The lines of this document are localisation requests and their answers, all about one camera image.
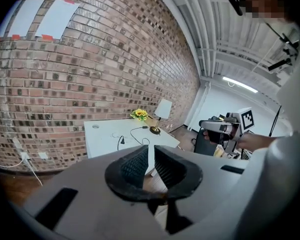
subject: white paper sheet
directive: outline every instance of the white paper sheet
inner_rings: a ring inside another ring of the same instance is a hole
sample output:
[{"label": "white paper sheet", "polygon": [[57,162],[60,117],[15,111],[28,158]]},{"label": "white paper sheet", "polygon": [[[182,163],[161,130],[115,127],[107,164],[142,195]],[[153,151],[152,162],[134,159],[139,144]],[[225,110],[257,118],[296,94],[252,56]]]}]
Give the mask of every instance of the white paper sheet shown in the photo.
[{"label": "white paper sheet", "polygon": [[9,21],[13,15],[13,13],[15,12],[16,8],[19,6],[19,4],[21,3],[22,0],[18,0],[14,3],[14,5],[10,8],[10,10],[8,11],[8,13],[6,14],[6,16],[4,17],[1,25],[0,25],[0,37],[4,36],[4,32],[6,30],[6,27],[9,24]]},{"label": "white paper sheet", "polygon": [[44,16],[35,35],[50,35],[60,39],[72,15],[79,7],[79,3],[69,3],[64,0],[55,0]]},{"label": "white paper sheet", "polygon": [[20,10],[18,11],[12,26],[10,28],[8,37],[19,35],[25,37],[34,20],[36,13],[44,0],[25,0]]}]

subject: ceiling light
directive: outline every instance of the ceiling light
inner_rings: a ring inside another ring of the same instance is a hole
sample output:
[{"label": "ceiling light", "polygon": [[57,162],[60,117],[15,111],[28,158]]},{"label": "ceiling light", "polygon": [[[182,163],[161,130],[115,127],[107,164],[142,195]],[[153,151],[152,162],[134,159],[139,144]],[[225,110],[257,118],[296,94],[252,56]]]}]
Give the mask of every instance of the ceiling light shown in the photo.
[{"label": "ceiling light", "polygon": [[244,87],[244,88],[246,88],[246,89],[248,89],[248,90],[250,90],[250,91],[252,91],[252,92],[254,92],[254,93],[257,93],[257,92],[258,92],[257,90],[253,89],[252,87],[249,87],[249,86],[247,86],[247,85],[245,85],[245,84],[243,84],[243,83],[241,83],[241,82],[235,81],[235,80],[230,79],[230,78],[227,78],[227,77],[225,77],[225,76],[223,77],[223,80],[229,81],[229,82],[234,83],[234,84],[236,84],[236,85],[238,85],[238,86],[242,86],[242,87]]}]

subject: white cable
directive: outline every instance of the white cable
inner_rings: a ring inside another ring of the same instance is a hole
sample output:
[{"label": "white cable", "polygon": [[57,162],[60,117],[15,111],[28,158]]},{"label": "white cable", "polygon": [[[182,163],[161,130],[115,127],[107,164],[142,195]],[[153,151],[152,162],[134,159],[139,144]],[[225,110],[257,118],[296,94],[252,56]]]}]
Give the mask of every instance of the white cable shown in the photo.
[{"label": "white cable", "polygon": [[[23,162],[23,160],[24,160],[24,157],[23,157],[23,159],[21,160],[21,162],[20,163],[18,163],[18,164],[16,164],[16,165],[12,165],[12,166],[1,166],[0,165],[0,167],[4,167],[4,168],[11,168],[11,167],[15,167],[15,166],[18,166],[18,165],[20,165],[22,162]],[[39,178],[36,176],[36,174],[35,174],[35,172],[34,172],[34,170],[32,169],[32,166],[30,165],[30,163],[28,162],[28,160],[26,160],[26,162],[27,162],[27,164],[29,165],[29,167],[30,167],[30,169],[31,169],[31,171],[33,172],[33,174],[34,174],[34,176],[37,178],[37,180],[40,182],[40,184],[41,184],[41,186],[43,186],[42,185],[42,182],[39,180]]]},{"label": "white cable", "polygon": [[16,164],[16,165],[14,165],[14,166],[13,166],[13,165],[12,165],[12,166],[3,166],[3,165],[1,166],[1,165],[0,165],[0,167],[4,167],[4,168],[16,167],[16,166],[20,165],[20,164],[23,162],[23,160],[24,160],[24,157],[23,157],[23,159],[21,160],[21,162],[20,162],[20,163],[18,163],[18,164]]},{"label": "white cable", "polygon": [[39,178],[37,177],[37,175],[35,174],[34,170],[32,169],[32,166],[30,165],[30,163],[28,162],[28,160],[26,160],[27,164],[29,165],[31,171],[33,172],[34,176],[37,178],[37,180],[40,182],[41,186],[43,186],[42,182],[39,180]]}]

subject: wall outlet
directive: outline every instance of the wall outlet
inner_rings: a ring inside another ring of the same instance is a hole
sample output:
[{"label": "wall outlet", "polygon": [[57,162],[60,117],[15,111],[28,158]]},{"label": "wall outlet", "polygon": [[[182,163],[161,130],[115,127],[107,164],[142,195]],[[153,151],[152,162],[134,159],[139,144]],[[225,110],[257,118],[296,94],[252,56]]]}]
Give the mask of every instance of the wall outlet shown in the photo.
[{"label": "wall outlet", "polygon": [[22,159],[30,159],[27,152],[20,152],[20,156],[21,156]]},{"label": "wall outlet", "polygon": [[46,152],[38,152],[38,154],[41,159],[49,159]]}]

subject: gold lamp base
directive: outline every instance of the gold lamp base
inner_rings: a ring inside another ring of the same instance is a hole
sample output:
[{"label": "gold lamp base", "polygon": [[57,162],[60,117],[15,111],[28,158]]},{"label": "gold lamp base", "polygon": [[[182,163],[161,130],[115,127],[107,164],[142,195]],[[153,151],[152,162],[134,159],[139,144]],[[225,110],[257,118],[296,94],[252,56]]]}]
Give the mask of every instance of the gold lamp base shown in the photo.
[{"label": "gold lamp base", "polygon": [[151,126],[150,127],[150,132],[153,134],[160,134],[160,129],[157,126]]}]

